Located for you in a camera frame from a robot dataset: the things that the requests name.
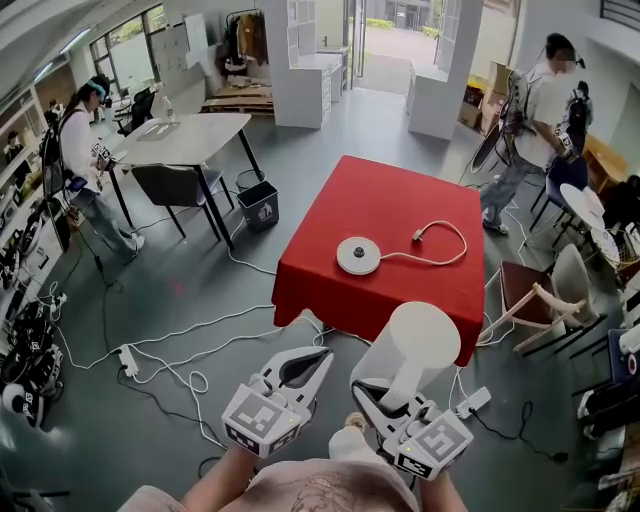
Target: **table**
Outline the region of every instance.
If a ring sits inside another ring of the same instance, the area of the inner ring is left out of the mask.
[[[456,324],[462,347],[456,363],[465,366],[482,329],[484,237],[480,195],[437,178],[351,156],[338,163],[280,258],[272,302],[274,323],[290,324],[310,309],[336,329],[375,340],[394,309],[404,302],[437,306]],[[391,258],[367,276],[344,272],[338,245],[364,236],[383,254],[407,252],[433,260],[455,256],[458,236],[434,226],[421,243],[417,229],[446,220],[465,237],[467,254],[436,267]]]
[[[177,121],[180,123],[179,128],[167,135],[164,139],[138,140],[138,138],[145,134],[153,125],[162,122],[162,119],[151,119],[125,138],[124,141],[113,150],[113,153],[118,154],[121,151],[127,151],[126,156],[120,160],[121,164],[152,165],[162,163],[165,165],[193,167],[198,173],[200,186],[216,223],[222,232],[222,236],[229,248],[233,250],[233,242],[220,215],[220,211],[211,196],[202,172],[201,164],[222,149],[222,147],[237,134],[242,141],[242,146],[247,153],[247,157],[258,179],[262,179],[260,167],[253,156],[251,146],[249,146],[243,130],[244,126],[249,122],[249,119],[251,119],[250,114],[191,114],[178,116]],[[111,179],[113,180],[113,186],[122,211],[125,217],[127,217],[127,220],[130,221],[129,212],[120,193],[120,187],[118,186],[115,176],[112,175]]]
[[[573,213],[575,213],[582,222],[592,229],[604,230],[604,220],[602,219],[604,208],[602,207],[602,203],[596,203],[594,201],[593,195],[588,192],[585,193],[583,190],[568,183],[560,185],[560,193],[569,208],[571,208]]]
[[[627,181],[627,173],[613,165],[597,151],[587,150],[585,152],[585,160],[587,161],[591,174],[595,175],[599,180],[599,183],[596,184],[596,192],[598,194],[600,194],[609,183],[617,185],[618,183]]]

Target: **backpack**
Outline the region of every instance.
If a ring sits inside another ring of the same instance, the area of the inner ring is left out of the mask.
[[[567,133],[584,136],[587,133],[589,107],[584,98],[575,97],[567,105]]]
[[[67,179],[73,178],[73,172],[65,169],[60,147],[60,133],[65,123],[81,109],[73,109],[60,120],[49,126],[40,144],[40,158],[42,161],[42,181],[45,199],[51,199],[55,194],[64,189]]]

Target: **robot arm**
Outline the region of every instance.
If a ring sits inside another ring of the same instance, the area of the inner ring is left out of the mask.
[[[241,384],[222,415],[229,439],[265,458],[293,441],[311,416],[333,352],[303,347],[279,352]]]
[[[390,388],[389,380],[371,378],[355,380],[351,392],[378,433],[379,455],[403,471],[434,480],[462,455],[473,434],[452,411],[439,411],[420,393],[398,409],[385,408],[381,400]]]

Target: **white cable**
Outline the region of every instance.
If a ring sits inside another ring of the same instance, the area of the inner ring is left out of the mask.
[[[443,265],[451,265],[452,263],[455,263],[460,258],[462,258],[465,254],[467,254],[467,241],[465,240],[464,236],[462,236],[462,233],[460,233],[460,230],[457,227],[455,227],[450,222],[447,222],[446,220],[434,220],[433,222],[430,222],[424,228],[416,231],[416,233],[414,235],[414,240],[422,240],[422,236],[424,235],[425,231],[427,231],[431,226],[435,226],[435,225],[446,226],[446,227],[452,229],[460,237],[460,240],[462,240],[462,243],[464,244],[464,249],[462,250],[462,252],[460,254],[458,254],[457,256],[454,256],[453,258],[451,258],[450,260],[447,260],[447,261],[432,261],[432,260],[428,260],[426,258],[420,258],[418,256],[413,256],[412,254],[406,254],[404,252],[392,252],[392,253],[389,253],[389,254],[385,254],[384,256],[381,256],[380,259],[384,260],[386,258],[391,258],[393,256],[402,256],[404,258],[409,258],[409,259],[412,259],[412,260],[421,261],[423,263],[429,263],[430,265],[443,266]]]
[[[94,361],[93,363],[91,363],[89,366],[78,365],[78,364],[73,362],[73,357],[71,357],[71,350],[69,350],[69,345],[67,345],[67,339],[64,337],[64,334],[62,334],[62,330],[60,330],[60,327],[58,327],[57,324],[53,324],[53,325],[55,325],[56,329],[58,329],[58,332],[60,333],[60,337],[62,338],[62,341],[64,342],[64,346],[67,348],[67,353],[69,354],[69,361],[71,362],[71,365],[76,367],[76,368],[80,368],[81,370],[91,370],[91,368],[93,368],[95,365],[97,365],[98,363],[101,363],[102,361],[107,359],[107,357],[109,357],[111,354],[113,354],[116,350],[118,350],[118,349],[112,350],[111,352],[109,352],[108,354],[104,355],[103,357],[101,357],[97,361]]]
[[[233,233],[231,233],[231,239],[233,240],[233,236],[237,233],[237,231],[242,227],[242,224],[244,224],[244,217],[242,218],[242,220],[240,221],[240,224],[238,224],[238,227],[236,229],[233,230]],[[263,268],[260,268],[256,265],[254,265],[253,263],[249,263],[248,261],[241,261],[241,260],[237,260],[236,258],[234,258],[231,255],[231,248],[227,247],[227,254],[229,255],[229,258],[231,258],[232,261],[235,261],[236,263],[240,263],[241,265],[246,265],[247,267],[251,267],[254,270],[257,270],[258,272],[262,272],[263,274],[269,274],[271,276],[275,276],[276,273],[272,272],[271,270],[265,270]]]

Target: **black chair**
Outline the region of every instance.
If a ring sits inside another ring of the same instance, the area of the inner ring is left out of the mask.
[[[185,235],[182,226],[180,226],[178,219],[171,210],[172,206],[201,207],[207,216],[213,233],[216,235],[218,241],[220,240],[220,234],[211,218],[211,212],[209,212],[209,208],[207,207],[204,192],[200,187],[198,173],[194,169],[190,167],[153,164],[135,166],[131,169],[131,172],[151,202],[158,206],[164,206],[167,209],[183,238],[186,238],[187,235]],[[222,178],[222,174],[222,171],[212,169],[204,170],[209,190],[213,193],[213,189],[219,182],[229,200],[231,209],[234,209],[235,205],[233,204],[227,185]]]
[[[149,119],[152,119],[151,107],[153,106],[155,97],[156,93],[151,92],[149,88],[137,93],[133,97],[133,103],[131,104],[131,122],[126,126],[122,126],[121,121],[118,120],[118,126],[120,127],[118,133],[127,137],[136,128],[139,128]]]
[[[536,219],[533,221],[533,224],[531,224],[531,228],[529,228],[529,231],[533,231],[533,228],[540,220],[540,217],[542,217],[542,214],[544,213],[550,202],[555,204],[565,213],[573,216],[573,214],[569,210],[569,207],[567,206],[566,201],[564,200],[564,197],[562,197],[562,194],[560,193],[560,185],[562,185],[563,183],[568,183],[579,190],[584,190],[584,188],[589,184],[589,171],[587,169],[587,162],[584,160],[584,158],[579,157],[575,162],[571,164],[566,160],[556,158],[551,167],[551,170],[549,171],[549,175],[547,176],[546,186],[540,191],[540,194],[536,198],[535,203],[533,203],[533,206],[531,207],[531,211],[533,212],[536,205],[538,204],[538,201],[540,201],[542,194],[544,192],[547,193],[547,200],[540,209],[540,212],[538,213]]]

